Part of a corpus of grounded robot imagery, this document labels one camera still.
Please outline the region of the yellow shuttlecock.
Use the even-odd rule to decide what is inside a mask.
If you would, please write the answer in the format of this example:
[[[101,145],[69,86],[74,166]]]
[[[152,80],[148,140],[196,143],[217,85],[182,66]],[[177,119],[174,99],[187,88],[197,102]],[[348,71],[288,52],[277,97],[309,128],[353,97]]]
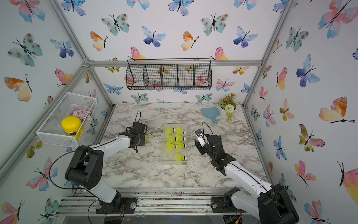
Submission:
[[[174,156],[175,161],[187,161],[187,157],[181,155],[180,153],[176,153]]]
[[[186,131],[181,127],[176,127],[176,134],[184,135]]]
[[[174,144],[175,144],[175,149],[177,151],[182,150],[182,149],[184,149],[186,147],[186,145],[184,143],[182,143],[182,142],[177,142],[176,141]]]
[[[186,140],[186,138],[184,136],[180,135],[180,134],[176,134],[175,138],[176,138],[177,142],[183,142],[183,141]]]
[[[173,128],[173,127],[165,127],[165,128],[164,128],[164,131],[165,131],[165,134],[166,134],[166,135],[170,135],[171,133],[175,132],[176,129]]]
[[[176,138],[171,135],[166,135],[166,141],[167,141],[167,143],[172,144],[172,143],[176,142]]]

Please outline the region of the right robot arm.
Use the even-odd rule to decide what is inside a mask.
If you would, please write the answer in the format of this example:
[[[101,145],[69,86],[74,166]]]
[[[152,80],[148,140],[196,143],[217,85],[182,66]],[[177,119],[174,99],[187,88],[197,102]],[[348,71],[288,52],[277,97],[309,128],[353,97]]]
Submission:
[[[297,224],[299,215],[286,189],[267,183],[247,169],[234,157],[225,152],[219,135],[195,132],[195,145],[201,155],[210,157],[212,166],[225,177],[239,184],[222,197],[212,198],[214,213],[244,211],[262,224]]]

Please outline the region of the yellow shuttlecock extra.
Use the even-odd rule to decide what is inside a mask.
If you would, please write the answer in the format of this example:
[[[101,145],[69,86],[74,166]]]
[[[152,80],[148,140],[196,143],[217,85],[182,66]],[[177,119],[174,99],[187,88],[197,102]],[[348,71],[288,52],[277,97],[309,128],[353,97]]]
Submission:
[[[171,152],[174,149],[176,149],[175,144],[166,143],[166,152]]]

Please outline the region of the translucent plastic storage box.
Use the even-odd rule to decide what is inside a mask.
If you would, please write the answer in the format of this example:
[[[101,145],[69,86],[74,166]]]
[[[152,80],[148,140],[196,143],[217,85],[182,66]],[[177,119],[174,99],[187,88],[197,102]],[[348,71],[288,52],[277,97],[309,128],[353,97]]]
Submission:
[[[162,127],[160,162],[165,166],[187,165],[188,133],[187,125],[164,124]]]

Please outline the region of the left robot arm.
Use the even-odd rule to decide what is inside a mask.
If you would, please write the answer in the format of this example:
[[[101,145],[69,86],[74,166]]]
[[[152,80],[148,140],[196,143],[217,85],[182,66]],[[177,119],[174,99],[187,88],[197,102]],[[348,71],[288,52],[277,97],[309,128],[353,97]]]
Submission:
[[[135,121],[117,137],[93,146],[79,146],[65,172],[65,179],[83,187],[103,203],[118,201],[120,193],[103,179],[103,162],[129,148],[138,152],[145,145],[147,125]]]

